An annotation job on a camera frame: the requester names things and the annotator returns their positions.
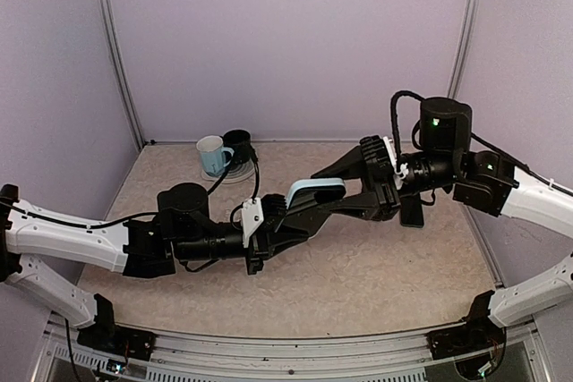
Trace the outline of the light blue phone case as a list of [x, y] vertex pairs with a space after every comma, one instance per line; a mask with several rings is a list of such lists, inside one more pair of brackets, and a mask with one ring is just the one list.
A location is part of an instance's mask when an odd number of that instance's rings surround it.
[[325, 178], [325, 179], [303, 179], [294, 182], [286, 196], [286, 209], [288, 209], [289, 202], [294, 196], [295, 192], [303, 188], [310, 187], [327, 187], [327, 186], [343, 186], [346, 188], [344, 181], [340, 178]]

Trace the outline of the black phone case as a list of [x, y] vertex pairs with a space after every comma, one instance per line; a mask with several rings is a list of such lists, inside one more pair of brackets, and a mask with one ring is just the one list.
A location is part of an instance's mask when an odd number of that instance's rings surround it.
[[404, 227], [422, 228], [424, 219], [420, 195], [403, 197], [400, 204], [400, 224]]

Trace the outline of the black phone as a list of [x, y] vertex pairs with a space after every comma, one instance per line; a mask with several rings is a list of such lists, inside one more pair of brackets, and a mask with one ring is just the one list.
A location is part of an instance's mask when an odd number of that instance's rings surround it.
[[346, 188], [343, 186], [303, 188], [296, 191], [291, 198], [287, 214], [293, 216], [307, 210], [315, 209], [319, 205], [342, 199], [345, 195]]

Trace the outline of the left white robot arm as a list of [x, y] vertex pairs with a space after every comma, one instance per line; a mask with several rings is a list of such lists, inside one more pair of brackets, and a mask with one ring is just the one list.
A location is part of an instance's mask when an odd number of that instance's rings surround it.
[[122, 276], [151, 279], [175, 273], [176, 264], [202, 268], [222, 259], [244, 259], [251, 274], [273, 258], [313, 237], [325, 223], [316, 210], [342, 199], [338, 178], [295, 182], [286, 196], [249, 198], [241, 222], [210, 218], [208, 191], [180, 183], [157, 196], [158, 208], [116, 221], [66, 216], [20, 199], [12, 184], [1, 188], [1, 280], [65, 317], [109, 351], [125, 341], [113, 305], [86, 293], [42, 262], [42, 257], [81, 262]]

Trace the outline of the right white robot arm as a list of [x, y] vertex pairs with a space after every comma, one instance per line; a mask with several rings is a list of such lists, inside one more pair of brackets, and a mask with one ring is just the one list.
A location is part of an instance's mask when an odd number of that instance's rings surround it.
[[[413, 98], [420, 104], [420, 119], [412, 133], [417, 151], [401, 151], [398, 101]], [[403, 225], [423, 225], [423, 191], [442, 188], [455, 201], [492, 216], [518, 218], [565, 236], [572, 235], [572, 191], [534, 173], [528, 165], [483, 140], [484, 151], [470, 144], [472, 109], [451, 98], [423, 98], [401, 90], [390, 100], [391, 138], [363, 139], [335, 164], [319, 171], [364, 180], [375, 195], [367, 205], [365, 194], [349, 198], [346, 209], [356, 217], [369, 210], [398, 212]]]

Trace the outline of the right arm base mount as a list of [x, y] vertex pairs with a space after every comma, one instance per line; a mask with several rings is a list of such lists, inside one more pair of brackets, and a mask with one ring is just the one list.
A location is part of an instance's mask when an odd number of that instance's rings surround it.
[[481, 351], [504, 344], [507, 333], [504, 327], [496, 326], [490, 319], [489, 304], [494, 291], [477, 295], [461, 325], [432, 330], [426, 335], [434, 360], [441, 360], [470, 352]]

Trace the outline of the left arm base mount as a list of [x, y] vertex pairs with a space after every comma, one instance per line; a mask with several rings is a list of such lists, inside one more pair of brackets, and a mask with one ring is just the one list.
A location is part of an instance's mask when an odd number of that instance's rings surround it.
[[127, 359], [149, 361], [156, 335], [147, 330], [117, 325], [112, 302], [98, 293], [94, 299], [96, 314], [93, 323], [78, 330], [77, 343]]

